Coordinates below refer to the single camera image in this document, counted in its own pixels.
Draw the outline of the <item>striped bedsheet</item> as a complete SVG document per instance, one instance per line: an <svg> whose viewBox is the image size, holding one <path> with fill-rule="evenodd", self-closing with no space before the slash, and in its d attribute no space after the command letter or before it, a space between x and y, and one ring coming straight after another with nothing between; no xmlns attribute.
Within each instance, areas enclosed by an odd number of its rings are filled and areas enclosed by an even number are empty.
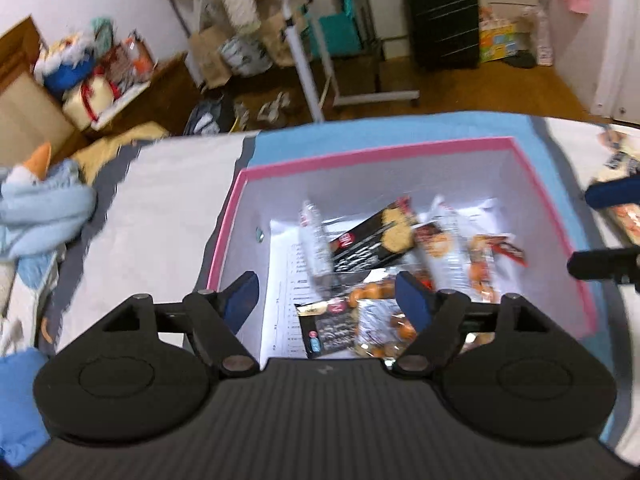
<svg viewBox="0 0 640 480"><path fill-rule="evenodd" d="M134 292L174 300L204 284L241 169L496 136L518 142L575 245L613 239L612 230L585 210L580 192L616 150L637 153L639 133L558 118L459 112L182 138L146 125L129 133L95 176L73 160L53 167L49 190L87 185L93 214L71 242L2 263L2 458L20 466L48 440L32 398L47 352L61 349Z"/></svg>

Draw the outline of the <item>blue bowl with items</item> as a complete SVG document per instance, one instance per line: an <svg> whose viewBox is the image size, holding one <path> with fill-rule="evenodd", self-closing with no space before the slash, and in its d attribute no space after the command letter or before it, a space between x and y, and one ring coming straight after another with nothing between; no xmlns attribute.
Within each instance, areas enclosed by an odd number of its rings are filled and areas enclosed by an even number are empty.
<svg viewBox="0 0 640 480"><path fill-rule="evenodd" d="M86 79L96 64L93 34L75 32L52 46L40 49L34 67L35 80L54 96L62 96Z"/></svg>

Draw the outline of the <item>beige instant noodle packet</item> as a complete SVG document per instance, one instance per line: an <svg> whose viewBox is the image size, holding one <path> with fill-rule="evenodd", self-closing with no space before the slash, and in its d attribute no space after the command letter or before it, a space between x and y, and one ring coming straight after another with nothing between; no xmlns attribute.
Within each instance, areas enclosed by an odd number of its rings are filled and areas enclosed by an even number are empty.
<svg viewBox="0 0 640 480"><path fill-rule="evenodd" d="M606 126L598 140L608 159L585 192L591 209L603 212L625 244L639 244L639 133Z"/></svg>

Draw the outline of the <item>cream gift box red ribbon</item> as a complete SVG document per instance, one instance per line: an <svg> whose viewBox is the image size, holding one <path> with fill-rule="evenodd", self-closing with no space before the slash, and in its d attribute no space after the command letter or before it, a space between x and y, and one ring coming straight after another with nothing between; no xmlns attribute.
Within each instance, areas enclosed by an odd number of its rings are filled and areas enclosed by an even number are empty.
<svg viewBox="0 0 640 480"><path fill-rule="evenodd" d="M63 113L78 130L85 130L110 108L117 92L103 76L91 76L66 93Z"/></svg>

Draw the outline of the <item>wooden rolling side table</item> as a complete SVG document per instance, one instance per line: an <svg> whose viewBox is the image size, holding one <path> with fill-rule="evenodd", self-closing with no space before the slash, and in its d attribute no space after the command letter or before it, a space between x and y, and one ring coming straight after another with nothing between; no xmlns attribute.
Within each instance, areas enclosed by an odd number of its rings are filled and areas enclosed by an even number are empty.
<svg viewBox="0 0 640 480"><path fill-rule="evenodd" d="M381 87L382 40L376 36L370 0L279 0L285 21L284 36L290 47L311 119L324 121L323 107L344 107L420 99L418 90L386 91ZM332 60L334 46L341 56L356 55L356 47L372 58L374 91L341 94Z"/></svg>

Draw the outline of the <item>brown paper bag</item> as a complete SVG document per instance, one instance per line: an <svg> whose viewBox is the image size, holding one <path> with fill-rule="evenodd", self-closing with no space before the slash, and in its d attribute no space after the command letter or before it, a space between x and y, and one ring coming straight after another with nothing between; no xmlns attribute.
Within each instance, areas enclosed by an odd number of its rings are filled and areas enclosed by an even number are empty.
<svg viewBox="0 0 640 480"><path fill-rule="evenodd" d="M197 32L189 39L190 50L209 89L223 87L232 77L230 67L220 54L220 48L227 40L216 26Z"/></svg>

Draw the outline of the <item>black suitcase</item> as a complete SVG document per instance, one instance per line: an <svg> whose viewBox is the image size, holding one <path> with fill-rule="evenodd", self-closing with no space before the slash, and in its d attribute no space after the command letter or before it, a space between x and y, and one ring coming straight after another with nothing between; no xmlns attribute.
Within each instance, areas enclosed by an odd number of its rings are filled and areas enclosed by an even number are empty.
<svg viewBox="0 0 640 480"><path fill-rule="evenodd" d="M404 0L411 57L424 72L480 62L480 0Z"/></svg>

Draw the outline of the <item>black cracker pack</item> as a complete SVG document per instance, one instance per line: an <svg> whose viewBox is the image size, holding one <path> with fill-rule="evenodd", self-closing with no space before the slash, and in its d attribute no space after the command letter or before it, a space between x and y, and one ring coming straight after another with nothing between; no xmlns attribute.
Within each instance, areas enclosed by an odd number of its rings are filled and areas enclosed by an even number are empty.
<svg viewBox="0 0 640 480"><path fill-rule="evenodd" d="M409 196L401 196L330 243L336 273L384 268L414 246L418 223Z"/></svg>
<svg viewBox="0 0 640 480"><path fill-rule="evenodd" d="M295 306L308 359L354 348L358 315L345 297Z"/></svg>

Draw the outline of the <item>white snack bar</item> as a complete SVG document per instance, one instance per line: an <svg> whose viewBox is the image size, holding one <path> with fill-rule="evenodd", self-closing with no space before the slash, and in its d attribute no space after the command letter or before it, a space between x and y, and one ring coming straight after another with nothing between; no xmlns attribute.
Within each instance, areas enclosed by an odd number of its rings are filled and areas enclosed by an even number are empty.
<svg viewBox="0 0 640 480"><path fill-rule="evenodd" d="M412 234L419 257L431 273L434 289L452 289L475 299L460 214L446 203L444 196L434 197L424 221L412 228Z"/></svg>
<svg viewBox="0 0 640 480"><path fill-rule="evenodd" d="M505 292L518 292L518 268L528 268L528 258L513 233L503 231L501 205L488 198L460 211L463 236L470 258L469 277L480 301L498 304Z"/></svg>

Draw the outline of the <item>quail egg bag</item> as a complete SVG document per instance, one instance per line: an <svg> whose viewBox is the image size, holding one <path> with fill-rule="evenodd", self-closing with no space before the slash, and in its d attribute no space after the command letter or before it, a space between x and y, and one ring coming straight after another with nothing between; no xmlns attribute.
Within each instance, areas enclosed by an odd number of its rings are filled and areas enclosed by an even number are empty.
<svg viewBox="0 0 640 480"><path fill-rule="evenodd" d="M342 343L360 358L397 359L419 333L416 324L396 299L396 278L408 272L426 288L434 292L431 273L416 266L392 266L358 272L359 281L346 296L348 311L341 329Z"/></svg>

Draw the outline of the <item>printed paper sheet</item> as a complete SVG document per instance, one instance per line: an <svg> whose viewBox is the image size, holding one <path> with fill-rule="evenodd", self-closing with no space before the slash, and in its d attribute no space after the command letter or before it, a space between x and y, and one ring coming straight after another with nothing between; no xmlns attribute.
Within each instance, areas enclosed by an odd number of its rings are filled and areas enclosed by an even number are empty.
<svg viewBox="0 0 640 480"><path fill-rule="evenodd" d="M500 226L493 200L485 207L475 206L457 209L466 220L480 232L497 234ZM336 237L348 228L356 226L356 217L336 217L323 220L326 234ZM296 304L311 304L321 297L308 281L302 248L298 242L298 226L294 223L271 221L269 274L262 316L262 339L260 340L260 365L265 366L271 358L306 359L302 331L295 309ZM370 283L383 278L395 277L401 270L419 270L418 257L412 252L400 258L390 268L364 272L360 282Z"/></svg>

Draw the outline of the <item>wooden nightstand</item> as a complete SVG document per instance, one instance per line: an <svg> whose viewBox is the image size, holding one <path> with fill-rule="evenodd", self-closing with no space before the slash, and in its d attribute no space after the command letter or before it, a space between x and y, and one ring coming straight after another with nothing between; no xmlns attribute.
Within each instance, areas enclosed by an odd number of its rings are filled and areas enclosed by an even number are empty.
<svg viewBox="0 0 640 480"><path fill-rule="evenodd" d="M155 122L171 136L181 136L201 97L181 52L158 62L148 82L131 87L84 135L96 140Z"/></svg>

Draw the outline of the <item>pink storage box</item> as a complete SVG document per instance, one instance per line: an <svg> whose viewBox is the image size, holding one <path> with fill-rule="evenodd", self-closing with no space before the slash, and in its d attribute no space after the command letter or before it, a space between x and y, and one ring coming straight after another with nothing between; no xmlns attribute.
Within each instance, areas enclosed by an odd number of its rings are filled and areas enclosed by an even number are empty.
<svg viewBox="0 0 640 480"><path fill-rule="evenodd" d="M226 323L258 362L393 356L395 278L478 302L521 295L575 338L596 304L566 270L570 215L510 138L370 148L241 170L207 285L254 272Z"/></svg>

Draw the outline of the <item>colourful gift box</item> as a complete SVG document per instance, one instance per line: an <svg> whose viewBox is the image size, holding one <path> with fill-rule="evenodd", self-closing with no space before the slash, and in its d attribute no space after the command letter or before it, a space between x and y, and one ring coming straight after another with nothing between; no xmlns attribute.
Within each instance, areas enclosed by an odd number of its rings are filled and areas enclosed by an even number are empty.
<svg viewBox="0 0 640 480"><path fill-rule="evenodd" d="M528 32L522 11L496 12L480 8L480 62L512 58L528 50Z"/></svg>

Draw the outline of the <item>wooden headboard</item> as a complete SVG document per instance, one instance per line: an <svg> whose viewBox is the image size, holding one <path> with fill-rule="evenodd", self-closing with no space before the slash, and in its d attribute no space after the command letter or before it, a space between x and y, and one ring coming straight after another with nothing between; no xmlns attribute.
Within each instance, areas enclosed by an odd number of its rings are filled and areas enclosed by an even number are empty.
<svg viewBox="0 0 640 480"><path fill-rule="evenodd" d="M24 18L1 36L1 165L11 167L49 142L55 160L70 151L77 128L32 70L41 37L32 18Z"/></svg>

